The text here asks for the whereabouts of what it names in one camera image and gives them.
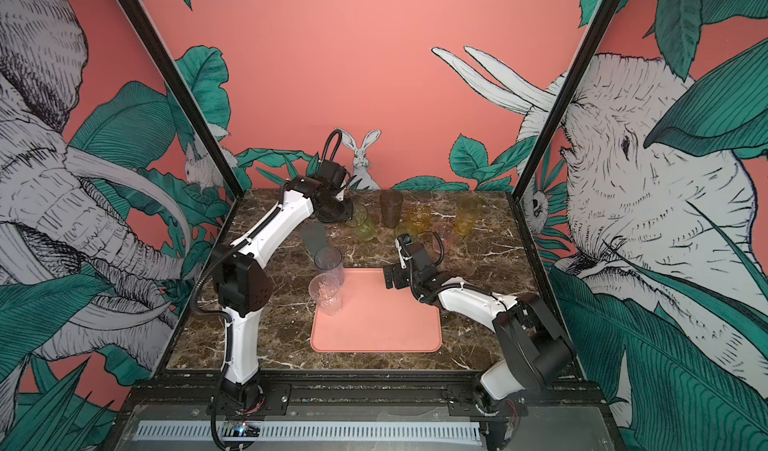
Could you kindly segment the pink square tray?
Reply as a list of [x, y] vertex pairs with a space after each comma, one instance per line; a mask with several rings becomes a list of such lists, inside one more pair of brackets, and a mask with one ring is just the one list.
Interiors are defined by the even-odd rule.
[[431, 353], [442, 346], [440, 313], [409, 288], [385, 286], [380, 268], [348, 268], [340, 311], [315, 313], [310, 344], [320, 353]]

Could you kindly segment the clear short glass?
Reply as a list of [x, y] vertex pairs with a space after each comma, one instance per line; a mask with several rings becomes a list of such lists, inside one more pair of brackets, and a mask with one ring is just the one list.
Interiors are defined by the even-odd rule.
[[309, 283], [308, 291], [318, 311], [328, 316], [335, 316], [341, 311], [341, 284], [335, 275], [322, 273], [315, 276]]

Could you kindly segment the clear bluish tall glass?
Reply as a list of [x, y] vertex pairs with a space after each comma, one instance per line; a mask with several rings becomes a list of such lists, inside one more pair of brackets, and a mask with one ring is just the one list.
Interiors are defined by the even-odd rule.
[[313, 260], [320, 273], [329, 273], [336, 277], [340, 285], [344, 284], [343, 255], [338, 248], [325, 246], [317, 251]]

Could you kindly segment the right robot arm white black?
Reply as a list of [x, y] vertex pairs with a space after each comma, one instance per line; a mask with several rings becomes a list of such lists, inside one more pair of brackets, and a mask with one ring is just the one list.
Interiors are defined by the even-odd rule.
[[457, 313], [493, 331], [502, 359], [474, 381], [472, 399], [489, 414], [522, 391], [540, 392], [576, 357], [576, 348], [536, 294], [502, 295], [439, 269], [425, 247], [408, 234], [395, 239], [399, 262], [383, 268], [388, 289], [409, 288], [420, 304]]

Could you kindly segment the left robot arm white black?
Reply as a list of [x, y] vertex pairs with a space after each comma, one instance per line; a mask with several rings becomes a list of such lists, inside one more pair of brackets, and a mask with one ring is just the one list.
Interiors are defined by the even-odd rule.
[[275, 251], [305, 220], [344, 223], [353, 204], [347, 184], [299, 176], [285, 182], [277, 202], [252, 228], [211, 255], [209, 276], [225, 322], [225, 381], [244, 386], [259, 370], [258, 327], [262, 310], [274, 292], [266, 267]]

